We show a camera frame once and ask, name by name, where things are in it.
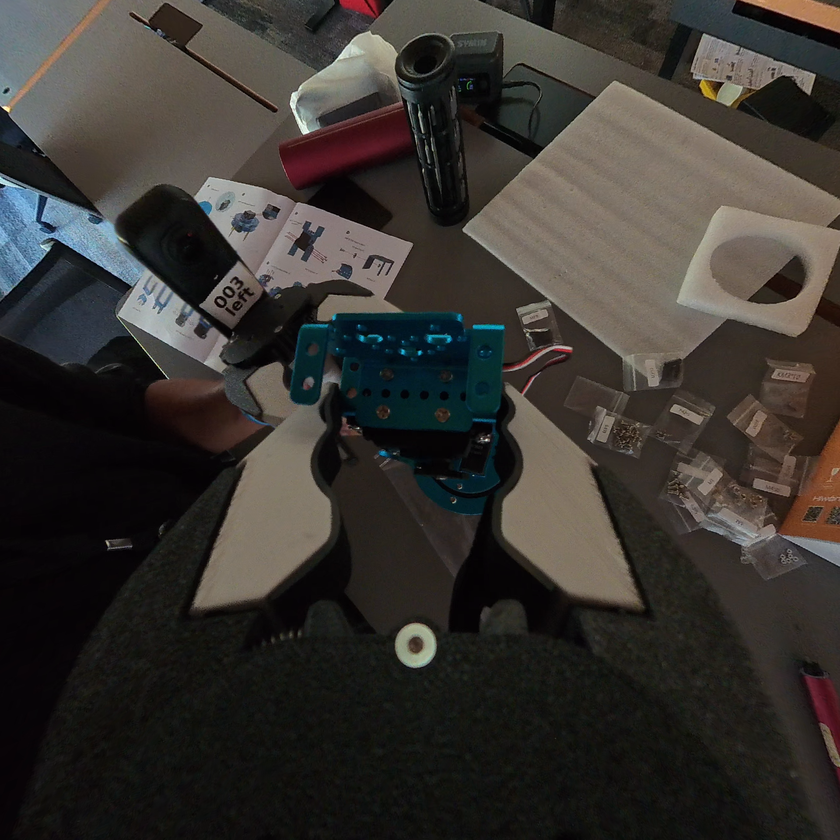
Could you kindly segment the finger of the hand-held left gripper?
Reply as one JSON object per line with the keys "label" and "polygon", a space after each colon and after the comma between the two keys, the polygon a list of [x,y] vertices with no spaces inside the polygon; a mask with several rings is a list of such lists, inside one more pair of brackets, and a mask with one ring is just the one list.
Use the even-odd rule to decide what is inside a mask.
{"label": "finger of the hand-held left gripper", "polygon": [[251,395],[262,422],[283,422],[299,406],[290,397],[287,369],[280,362],[259,367],[251,374]]}
{"label": "finger of the hand-held left gripper", "polygon": [[[315,282],[308,285],[309,291],[324,291],[324,287],[338,285],[339,291],[371,291],[370,288],[359,286],[351,280],[337,279]],[[330,295],[317,308],[316,317],[333,317],[341,313],[388,313],[402,310],[377,296],[360,297],[346,295]]]}

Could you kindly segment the blue servo bracket assembly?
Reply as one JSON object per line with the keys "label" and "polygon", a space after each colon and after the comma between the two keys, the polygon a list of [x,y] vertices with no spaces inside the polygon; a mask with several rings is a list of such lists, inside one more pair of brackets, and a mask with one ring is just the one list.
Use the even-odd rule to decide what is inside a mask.
{"label": "blue servo bracket assembly", "polygon": [[446,311],[339,313],[301,327],[290,398],[312,405],[328,358],[340,413],[389,456],[438,480],[488,480],[505,327]]}

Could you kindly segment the person's left forearm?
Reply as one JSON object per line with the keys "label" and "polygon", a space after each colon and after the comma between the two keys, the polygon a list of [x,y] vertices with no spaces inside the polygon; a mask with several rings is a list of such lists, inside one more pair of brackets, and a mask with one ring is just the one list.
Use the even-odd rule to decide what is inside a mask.
{"label": "person's left forearm", "polygon": [[271,429],[248,419],[231,403],[222,381],[155,381],[146,388],[143,403],[157,433],[212,455],[232,451]]}

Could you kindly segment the dark grey desk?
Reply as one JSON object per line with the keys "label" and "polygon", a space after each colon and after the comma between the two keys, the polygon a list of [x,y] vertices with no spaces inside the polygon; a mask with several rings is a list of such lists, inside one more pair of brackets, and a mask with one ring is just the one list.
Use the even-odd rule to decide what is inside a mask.
{"label": "dark grey desk", "polygon": [[[634,68],[602,57],[593,49],[547,33],[481,2],[394,2],[374,24],[399,49],[427,33],[449,36],[460,30],[500,28],[506,48],[515,60],[527,59],[525,35],[535,35],[536,61],[543,70],[559,71],[559,79],[582,89],[595,100],[595,116],[604,105],[613,113],[611,96],[617,83],[638,92],[659,110],[694,119],[706,132],[714,119],[690,111],[689,94],[672,82],[641,76]],[[580,628],[584,652],[615,660],[612,668],[629,675],[631,687],[644,693],[642,711],[652,712],[654,723],[638,724],[653,747],[669,746],[666,735],[653,734],[654,724],[668,717],[688,718],[688,734],[711,742],[724,737],[726,750],[718,759],[735,794],[747,800],[757,815],[748,816],[746,828],[732,830],[736,838],[753,828],[759,837],[807,838],[812,817],[819,823],[817,837],[838,838],[838,816],[833,827],[824,824],[822,810],[838,807],[837,782],[829,782],[825,750],[806,708],[806,691],[799,677],[800,660],[814,660],[838,686],[838,567],[809,556],[774,533],[764,543],[782,539],[770,561],[754,552],[761,542],[746,548],[749,557],[760,554],[760,568],[768,565],[790,570],[793,561],[806,560],[792,574],[760,580],[760,570],[741,563],[741,546],[722,535],[699,528],[688,535],[674,534],[671,522],[662,522],[660,491],[671,483],[674,458],[692,464],[678,450],[662,448],[647,420],[668,407],[668,393],[647,394],[640,417],[627,395],[629,411],[610,388],[609,402],[592,402],[592,394],[579,394],[575,375],[587,383],[621,379],[621,357],[606,346],[596,325],[577,317],[571,305],[557,297],[560,326],[572,327],[574,352],[560,367],[548,369],[547,381],[520,393],[515,371],[502,377],[501,339],[505,354],[518,355],[523,337],[514,311],[520,298],[530,300],[522,284],[522,269],[510,268],[496,256],[500,238],[510,231],[531,256],[546,233],[573,233],[583,221],[581,237],[603,231],[604,225],[583,218],[578,204],[563,215],[551,207],[528,203],[505,224],[491,243],[471,238],[473,222],[499,192],[520,174],[533,174],[534,161],[517,162],[514,152],[477,129],[464,126],[459,138],[465,149],[469,174],[469,213],[456,225],[439,227],[427,214],[415,149],[411,160],[387,164],[371,183],[377,198],[391,201],[392,234],[414,242],[402,267],[393,266],[387,305],[406,312],[461,313],[459,332],[449,333],[446,322],[420,314],[386,314],[380,318],[385,294],[374,297],[331,297],[324,306],[351,312],[357,303],[362,315],[317,317],[330,322],[329,351],[337,350],[341,397],[328,407],[341,409],[348,423],[364,433],[364,440],[387,453],[391,465],[405,467],[417,494],[437,513],[477,522],[470,550],[462,558],[454,583],[444,592],[444,622],[448,632],[437,635],[437,657],[416,669],[393,663],[422,696],[421,711],[431,706],[432,677],[444,677],[444,666],[457,659],[455,648],[476,648],[480,614],[499,600],[516,599],[527,610],[532,635],[519,642],[534,642],[542,656],[553,655],[566,643],[546,636],[562,636],[565,628]],[[772,344],[786,339],[735,322],[717,327],[691,352],[679,349],[666,337],[668,324],[656,316],[655,306],[666,295],[655,288],[658,277],[645,268],[653,245],[632,252],[632,267],[643,266],[639,288],[629,288],[628,303],[608,287],[601,257],[592,254],[595,274],[595,315],[609,317],[612,305],[626,329],[642,326],[653,338],[665,338],[665,350],[676,349],[688,360],[690,396],[703,397],[717,408],[708,417],[708,438],[702,451],[729,459],[744,449],[739,431],[723,416],[748,395],[749,381],[762,366]],[[669,711],[658,711],[659,704]]]}

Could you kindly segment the large clear plastic bag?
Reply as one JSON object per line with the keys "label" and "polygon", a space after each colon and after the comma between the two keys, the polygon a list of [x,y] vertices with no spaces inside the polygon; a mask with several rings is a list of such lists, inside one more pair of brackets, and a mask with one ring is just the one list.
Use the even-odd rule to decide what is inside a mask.
{"label": "large clear plastic bag", "polygon": [[480,516],[440,507],[417,484],[409,465],[380,454],[374,455],[374,461],[384,471],[448,572],[456,576],[472,549]]}

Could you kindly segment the dark red tube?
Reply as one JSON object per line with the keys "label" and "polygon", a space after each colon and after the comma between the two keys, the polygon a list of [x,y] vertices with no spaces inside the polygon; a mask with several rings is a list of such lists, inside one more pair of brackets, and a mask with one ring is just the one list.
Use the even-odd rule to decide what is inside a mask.
{"label": "dark red tube", "polygon": [[414,154],[414,144],[398,102],[283,141],[278,153],[290,184],[302,190],[400,160]]}

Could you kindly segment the clear bag with black part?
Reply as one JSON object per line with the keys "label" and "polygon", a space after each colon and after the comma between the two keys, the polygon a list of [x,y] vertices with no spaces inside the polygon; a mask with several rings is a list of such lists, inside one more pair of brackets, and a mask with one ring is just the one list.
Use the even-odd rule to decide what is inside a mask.
{"label": "clear bag with black part", "polygon": [[560,329],[549,300],[541,300],[516,309],[530,352],[563,344]]}
{"label": "clear bag with black part", "polygon": [[623,390],[627,393],[681,387],[685,360],[675,353],[631,353],[623,357]]}

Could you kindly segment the group of small parts bags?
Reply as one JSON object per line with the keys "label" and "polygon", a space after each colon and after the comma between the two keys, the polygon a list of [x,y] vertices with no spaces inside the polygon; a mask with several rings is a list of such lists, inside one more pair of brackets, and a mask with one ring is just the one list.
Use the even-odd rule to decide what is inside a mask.
{"label": "group of small parts bags", "polygon": [[794,453],[802,437],[781,420],[777,407],[800,417],[814,369],[768,360],[761,398],[749,395],[731,423],[749,439],[739,476],[726,459],[698,448],[716,407],[683,388],[627,393],[577,376],[564,405],[590,422],[595,446],[639,459],[646,445],[675,450],[658,499],[680,533],[700,529],[735,543],[741,561],[766,581],[804,567],[803,551],[779,534],[776,507],[807,489],[818,457]]}

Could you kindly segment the black cylindrical bottle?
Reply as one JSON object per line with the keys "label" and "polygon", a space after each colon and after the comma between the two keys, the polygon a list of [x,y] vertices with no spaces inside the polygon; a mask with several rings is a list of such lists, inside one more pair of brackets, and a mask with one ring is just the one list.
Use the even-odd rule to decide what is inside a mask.
{"label": "black cylindrical bottle", "polygon": [[457,224],[467,216],[469,194],[453,41],[413,38],[397,55],[395,74],[428,210],[441,226]]}

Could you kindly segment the white plastic bag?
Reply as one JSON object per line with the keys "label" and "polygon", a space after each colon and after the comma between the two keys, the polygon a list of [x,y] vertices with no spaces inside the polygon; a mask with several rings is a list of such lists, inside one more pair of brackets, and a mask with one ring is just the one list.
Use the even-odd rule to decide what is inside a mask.
{"label": "white plastic bag", "polygon": [[336,60],[292,92],[290,108],[300,132],[399,103],[396,58],[395,48],[381,36],[364,32],[352,38]]}

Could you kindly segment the orange and white cardboard box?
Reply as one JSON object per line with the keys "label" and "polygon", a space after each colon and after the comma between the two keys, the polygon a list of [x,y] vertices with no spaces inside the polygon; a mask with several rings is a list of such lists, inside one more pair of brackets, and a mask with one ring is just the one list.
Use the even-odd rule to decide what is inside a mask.
{"label": "orange and white cardboard box", "polygon": [[816,462],[812,480],[796,498],[779,534],[793,540],[839,544],[839,427]]}

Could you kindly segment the black charger with display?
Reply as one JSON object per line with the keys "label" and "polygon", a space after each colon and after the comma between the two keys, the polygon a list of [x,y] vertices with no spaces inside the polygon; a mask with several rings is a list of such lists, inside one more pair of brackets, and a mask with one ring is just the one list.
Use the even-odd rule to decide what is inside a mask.
{"label": "black charger with display", "polygon": [[462,104],[494,102],[501,95],[503,34],[498,31],[452,34],[458,100]]}

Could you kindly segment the white foam sheet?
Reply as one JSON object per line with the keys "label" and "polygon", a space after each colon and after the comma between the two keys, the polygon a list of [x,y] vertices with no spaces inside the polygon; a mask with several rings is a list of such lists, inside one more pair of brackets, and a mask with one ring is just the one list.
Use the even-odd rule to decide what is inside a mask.
{"label": "white foam sheet", "polygon": [[838,216],[835,196],[615,81],[465,233],[618,355],[685,358],[723,324],[677,302],[722,206]]}

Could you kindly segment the red electric screwdriver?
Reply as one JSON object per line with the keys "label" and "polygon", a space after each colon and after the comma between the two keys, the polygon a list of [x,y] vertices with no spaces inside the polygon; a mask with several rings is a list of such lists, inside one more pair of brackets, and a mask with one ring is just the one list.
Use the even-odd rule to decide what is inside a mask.
{"label": "red electric screwdriver", "polygon": [[829,673],[813,660],[801,662],[800,674],[811,702],[828,759],[839,782],[839,699]]}

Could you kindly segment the yellow plastic bin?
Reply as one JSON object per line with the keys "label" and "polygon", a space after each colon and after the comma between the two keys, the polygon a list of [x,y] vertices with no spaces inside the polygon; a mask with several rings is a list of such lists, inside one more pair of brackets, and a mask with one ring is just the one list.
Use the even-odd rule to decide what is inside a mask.
{"label": "yellow plastic bin", "polygon": [[718,102],[730,109],[736,109],[753,91],[732,81],[699,79],[699,90],[704,98]]}

